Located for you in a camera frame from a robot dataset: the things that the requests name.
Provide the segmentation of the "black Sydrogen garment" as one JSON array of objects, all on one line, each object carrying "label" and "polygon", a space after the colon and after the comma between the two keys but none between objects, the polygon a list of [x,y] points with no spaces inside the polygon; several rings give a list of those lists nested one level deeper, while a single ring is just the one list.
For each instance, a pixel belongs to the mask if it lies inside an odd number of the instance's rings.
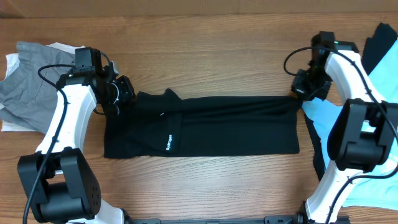
[{"label": "black Sydrogen garment", "polygon": [[139,92],[117,116],[107,115],[104,157],[210,157],[297,154],[297,111],[291,96],[181,99]]}]

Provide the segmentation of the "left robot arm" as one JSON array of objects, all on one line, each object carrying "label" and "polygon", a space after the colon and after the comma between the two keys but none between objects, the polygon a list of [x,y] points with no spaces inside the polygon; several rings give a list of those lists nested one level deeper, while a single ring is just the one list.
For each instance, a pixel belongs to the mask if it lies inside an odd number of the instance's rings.
[{"label": "left robot arm", "polygon": [[57,107],[36,152],[21,156],[17,171],[31,212],[39,223],[131,223],[128,213],[101,198],[100,185],[83,155],[97,100],[92,77],[62,75]]}]

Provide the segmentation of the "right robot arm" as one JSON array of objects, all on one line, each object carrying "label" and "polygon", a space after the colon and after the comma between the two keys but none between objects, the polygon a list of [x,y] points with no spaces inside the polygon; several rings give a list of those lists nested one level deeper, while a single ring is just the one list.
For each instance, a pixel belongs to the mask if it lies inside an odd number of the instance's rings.
[{"label": "right robot arm", "polygon": [[290,223],[349,223],[338,212],[361,179],[383,165],[397,141],[397,104],[376,90],[354,42],[337,41],[321,31],[311,39],[307,70],[294,74],[291,90],[303,101],[324,100],[330,86],[338,89],[343,108],[328,137],[328,167],[316,191]]}]

